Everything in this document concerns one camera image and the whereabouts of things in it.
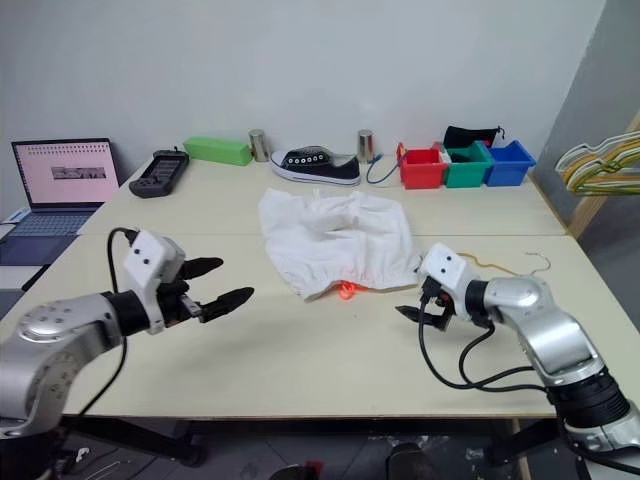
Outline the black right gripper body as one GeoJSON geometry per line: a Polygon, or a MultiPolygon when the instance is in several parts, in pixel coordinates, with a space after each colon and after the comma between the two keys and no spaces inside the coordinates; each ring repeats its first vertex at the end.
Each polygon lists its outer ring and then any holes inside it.
{"type": "Polygon", "coordinates": [[[419,307],[419,324],[428,325],[440,331],[445,331],[454,314],[454,303],[442,285],[433,278],[426,278],[422,284],[419,307]],[[437,314],[428,313],[427,305],[432,302],[441,311],[437,314]]]}

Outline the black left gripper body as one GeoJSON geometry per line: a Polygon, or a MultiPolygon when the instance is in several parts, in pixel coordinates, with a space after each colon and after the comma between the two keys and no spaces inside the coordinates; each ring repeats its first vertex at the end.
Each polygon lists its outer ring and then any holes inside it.
{"type": "Polygon", "coordinates": [[[204,275],[205,263],[204,259],[187,260],[173,280],[163,281],[158,287],[157,300],[165,327],[201,317],[202,307],[187,295],[187,281],[204,275]]]}

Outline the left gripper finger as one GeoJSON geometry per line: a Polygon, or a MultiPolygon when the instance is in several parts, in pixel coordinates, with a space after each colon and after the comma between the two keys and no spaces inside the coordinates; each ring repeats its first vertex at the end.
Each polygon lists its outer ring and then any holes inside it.
{"type": "Polygon", "coordinates": [[[202,304],[200,306],[201,315],[199,322],[208,323],[219,317],[228,315],[246,303],[254,292],[253,287],[243,287],[222,294],[212,302],[202,304]]]}
{"type": "Polygon", "coordinates": [[[180,278],[184,281],[192,280],[208,274],[224,264],[218,257],[198,257],[186,260],[180,268],[180,278]]]}

